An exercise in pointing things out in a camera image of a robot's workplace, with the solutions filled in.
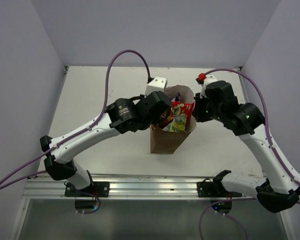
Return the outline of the red mixed snack bag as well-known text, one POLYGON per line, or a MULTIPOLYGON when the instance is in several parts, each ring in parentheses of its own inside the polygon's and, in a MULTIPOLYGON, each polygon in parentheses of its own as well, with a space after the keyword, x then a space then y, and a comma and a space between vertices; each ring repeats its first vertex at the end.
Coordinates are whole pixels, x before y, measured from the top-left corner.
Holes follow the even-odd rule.
POLYGON ((181 101, 173 101, 170 114, 167 115, 167 118, 164 120, 162 125, 165 127, 173 121, 176 116, 185 114, 186 116, 186 125, 190 122, 191 115, 194 109, 195 103, 182 103, 181 101))

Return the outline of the green snack packet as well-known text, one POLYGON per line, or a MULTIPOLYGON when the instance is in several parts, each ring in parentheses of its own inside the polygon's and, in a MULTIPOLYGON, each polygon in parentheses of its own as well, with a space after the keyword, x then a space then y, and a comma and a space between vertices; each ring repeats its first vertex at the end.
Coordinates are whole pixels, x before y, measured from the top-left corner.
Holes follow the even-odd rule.
POLYGON ((174 117, 170 123, 169 131, 173 133, 185 133, 186 132, 187 116, 182 113, 174 117))

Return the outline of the brown paper bag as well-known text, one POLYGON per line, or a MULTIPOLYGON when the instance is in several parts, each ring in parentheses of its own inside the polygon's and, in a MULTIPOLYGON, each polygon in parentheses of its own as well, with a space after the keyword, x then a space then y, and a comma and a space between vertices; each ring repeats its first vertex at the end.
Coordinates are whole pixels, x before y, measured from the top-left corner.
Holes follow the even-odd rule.
MULTIPOLYGON (((182 103, 195 103, 193 91, 185 85, 168 87, 164 93, 169 97, 171 103, 175 102, 178 93, 181 94, 182 103)), ((150 126, 150 152, 152 154, 173 154, 197 125, 195 118, 191 115, 189 123, 185 125, 185 132, 177 133, 169 131, 171 123, 163 126, 164 121, 165 119, 160 124, 150 126)))

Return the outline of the purple snack bag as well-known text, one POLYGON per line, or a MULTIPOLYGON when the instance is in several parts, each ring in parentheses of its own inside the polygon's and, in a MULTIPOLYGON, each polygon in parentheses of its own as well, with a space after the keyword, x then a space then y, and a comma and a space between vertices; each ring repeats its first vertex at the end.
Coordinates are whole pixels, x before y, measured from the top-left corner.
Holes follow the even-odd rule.
POLYGON ((182 100, 181 100, 181 94, 178 92, 178 94, 176 95, 176 97, 174 98, 174 101, 175 102, 181 102, 182 100))

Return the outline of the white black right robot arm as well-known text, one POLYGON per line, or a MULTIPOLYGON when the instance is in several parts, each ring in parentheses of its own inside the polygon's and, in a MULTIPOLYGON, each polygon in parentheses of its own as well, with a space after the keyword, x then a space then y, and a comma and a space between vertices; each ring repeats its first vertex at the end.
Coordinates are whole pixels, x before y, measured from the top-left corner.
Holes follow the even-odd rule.
POLYGON ((196 93, 192 115, 198 123, 216 120, 233 132, 252 152, 265 176, 240 176, 223 170, 205 190, 217 196, 240 193, 256 198, 268 211, 278 213, 292 208, 300 196, 300 174, 293 168, 270 134, 265 117, 253 103, 239 103, 232 85, 224 80, 202 80, 196 93))

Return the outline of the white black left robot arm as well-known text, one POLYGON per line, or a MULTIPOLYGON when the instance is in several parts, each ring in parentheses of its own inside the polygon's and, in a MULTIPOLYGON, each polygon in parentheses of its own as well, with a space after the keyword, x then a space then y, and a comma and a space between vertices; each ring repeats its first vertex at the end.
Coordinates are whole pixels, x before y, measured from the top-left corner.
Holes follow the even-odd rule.
POLYGON ((106 139, 159 124, 171 107, 170 98, 162 91, 119 98, 103 113, 72 132, 56 138, 41 137, 46 172, 55 181, 67 180, 82 196, 91 195, 94 190, 91 175, 74 160, 75 156, 106 139))

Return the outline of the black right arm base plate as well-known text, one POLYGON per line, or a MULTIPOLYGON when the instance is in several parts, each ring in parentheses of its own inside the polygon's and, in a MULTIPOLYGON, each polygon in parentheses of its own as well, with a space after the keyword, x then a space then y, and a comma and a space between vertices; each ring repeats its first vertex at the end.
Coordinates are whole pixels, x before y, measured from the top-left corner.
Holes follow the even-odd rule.
POLYGON ((198 181, 196 190, 199 198, 216 198, 220 196, 218 185, 210 178, 198 181))

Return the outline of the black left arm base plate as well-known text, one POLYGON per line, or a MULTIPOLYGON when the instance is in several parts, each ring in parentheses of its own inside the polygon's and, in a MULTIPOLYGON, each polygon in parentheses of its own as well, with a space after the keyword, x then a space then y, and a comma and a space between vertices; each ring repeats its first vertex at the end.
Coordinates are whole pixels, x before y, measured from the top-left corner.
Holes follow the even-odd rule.
POLYGON ((65 197, 71 198, 83 198, 83 197, 98 197, 98 198, 107 198, 110 191, 110 183, 108 181, 93 181, 92 185, 77 190, 73 184, 66 181, 65 185, 65 197))

